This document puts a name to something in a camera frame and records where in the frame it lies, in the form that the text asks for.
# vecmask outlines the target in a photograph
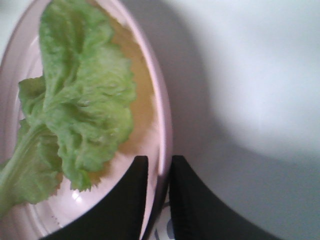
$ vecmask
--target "white plate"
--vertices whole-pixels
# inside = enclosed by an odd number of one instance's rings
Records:
[[[0,68],[1,161],[12,154],[18,121],[22,118],[18,82],[42,74],[38,26],[39,17],[48,2],[49,0],[36,0],[30,5],[18,23],[3,57]],[[65,226],[103,198],[137,155],[147,155],[149,159],[142,233],[146,229],[152,209],[155,213],[159,210],[166,190],[172,155],[171,116],[166,86],[151,46],[126,8],[117,0],[98,2],[124,27],[132,31],[134,41],[138,43],[137,45],[132,41],[127,31],[117,31],[119,44],[125,54],[133,59],[132,69],[137,83],[137,99],[132,104],[133,132],[129,140],[120,146],[111,161],[108,174],[98,187],[85,192],[72,191],[69,181],[64,179],[57,195],[36,205],[22,204],[14,207],[0,221],[1,240],[34,240]],[[140,53],[132,51],[139,46]]]

